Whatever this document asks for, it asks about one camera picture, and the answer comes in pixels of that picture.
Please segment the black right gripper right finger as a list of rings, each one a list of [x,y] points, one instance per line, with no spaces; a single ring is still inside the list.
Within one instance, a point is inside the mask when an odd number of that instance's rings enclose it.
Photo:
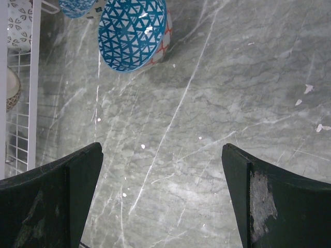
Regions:
[[[330,247],[330,184],[272,165],[233,144],[222,165],[243,247]]]

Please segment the brown geometric pattern bowl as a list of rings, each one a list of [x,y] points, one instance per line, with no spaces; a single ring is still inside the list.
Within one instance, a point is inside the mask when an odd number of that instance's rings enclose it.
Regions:
[[[21,96],[21,82],[17,74],[7,67],[6,112],[8,113],[19,102]]]

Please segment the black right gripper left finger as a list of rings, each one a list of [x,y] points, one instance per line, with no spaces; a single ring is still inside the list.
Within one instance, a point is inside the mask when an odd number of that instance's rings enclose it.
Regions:
[[[102,163],[95,142],[1,180],[1,247],[79,247]]]

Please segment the blue floral pattern bowl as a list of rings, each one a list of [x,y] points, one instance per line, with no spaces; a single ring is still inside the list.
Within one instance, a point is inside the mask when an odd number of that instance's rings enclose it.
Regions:
[[[63,13],[71,18],[97,19],[107,3],[106,0],[59,0]]]

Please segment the blue triangle pattern bowl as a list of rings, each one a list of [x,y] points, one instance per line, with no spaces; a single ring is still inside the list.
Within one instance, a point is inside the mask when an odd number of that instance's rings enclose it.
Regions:
[[[165,1],[107,1],[98,27],[99,52],[117,72],[145,66],[165,34]]]

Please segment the white petal pattern bowl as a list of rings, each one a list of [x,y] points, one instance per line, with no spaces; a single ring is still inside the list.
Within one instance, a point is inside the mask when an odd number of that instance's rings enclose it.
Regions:
[[[10,0],[8,3],[7,48],[20,53],[31,50],[33,4]]]

